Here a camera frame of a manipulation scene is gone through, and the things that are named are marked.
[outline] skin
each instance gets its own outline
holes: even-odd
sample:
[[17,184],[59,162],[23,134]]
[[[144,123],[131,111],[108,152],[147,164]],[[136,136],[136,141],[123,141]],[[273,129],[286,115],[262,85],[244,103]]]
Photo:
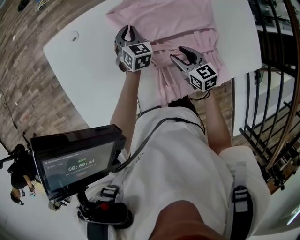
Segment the skin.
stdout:
[[[130,145],[135,128],[137,93],[141,72],[128,72],[119,101],[110,124],[115,124],[126,137],[125,149],[130,152]],[[209,147],[219,154],[231,147],[231,138],[223,115],[216,101],[213,90],[205,99],[207,135]],[[175,239],[224,240],[223,236],[209,228],[202,221],[197,208],[190,202],[178,201],[169,204],[159,214],[151,240]]]
[[25,180],[26,180],[27,185],[29,186],[29,188],[33,189],[34,187],[32,185],[32,182],[31,182],[30,178],[27,175],[24,175],[23,177],[25,178]]

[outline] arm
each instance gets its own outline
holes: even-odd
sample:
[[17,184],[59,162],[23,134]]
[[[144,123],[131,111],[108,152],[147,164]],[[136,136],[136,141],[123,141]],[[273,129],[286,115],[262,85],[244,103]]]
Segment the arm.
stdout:
[[130,151],[133,131],[135,129],[137,93],[141,71],[128,72],[120,94],[117,106],[113,112],[110,124],[115,124],[126,137],[125,149]]
[[31,180],[29,179],[29,177],[28,177],[27,175],[24,175],[23,177],[25,178],[25,180],[26,180],[27,185],[29,186],[29,188],[30,188],[30,189],[33,189],[34,187],[33,187],[33,185],[32,185]]
[[230,134],[213,90],[205,99],[206,128],[209,147],[217,154],[231,147]]

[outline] plastic buckle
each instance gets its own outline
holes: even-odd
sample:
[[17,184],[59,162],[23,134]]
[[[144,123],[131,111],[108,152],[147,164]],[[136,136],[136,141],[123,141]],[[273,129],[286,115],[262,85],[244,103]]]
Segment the plastic buckle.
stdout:
[[247,212],[249,201],[251,201],[251,196],[245,186],[237,186],[233,190],[232,202],[234,203],[235,212]]
[[109,185],[104,187],[100,193],[100,201],[105,203],[114,203],[116,201],[119,187],[116,185]]
[[233,190],[232,202],[237,203],[237,202],[247,201],[249,199],[249,197],[250,197],[250,194],[246,187],[237,186]]

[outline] backpack strap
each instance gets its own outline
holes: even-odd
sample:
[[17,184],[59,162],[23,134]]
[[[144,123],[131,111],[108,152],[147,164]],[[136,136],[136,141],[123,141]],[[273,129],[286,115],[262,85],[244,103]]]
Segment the backpack strap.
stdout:
[[117,235],[113,226],[87,223],[88,240],[116,240]]
[[246,187],[246,169],[246,162],[237,162],[225,228],[230,240],[246,239],[251,229],[253,202]]

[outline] black mount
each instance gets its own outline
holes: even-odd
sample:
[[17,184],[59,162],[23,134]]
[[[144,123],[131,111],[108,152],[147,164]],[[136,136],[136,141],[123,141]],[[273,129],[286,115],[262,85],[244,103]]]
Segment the black mount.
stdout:
[[80,206],[78,217],[86,222],[103,225],[113,225],[116,229],[128,228],[132,225],[133,215],[122,202],[90,202],[85,194],[85,189],[80,190],[76,196]]

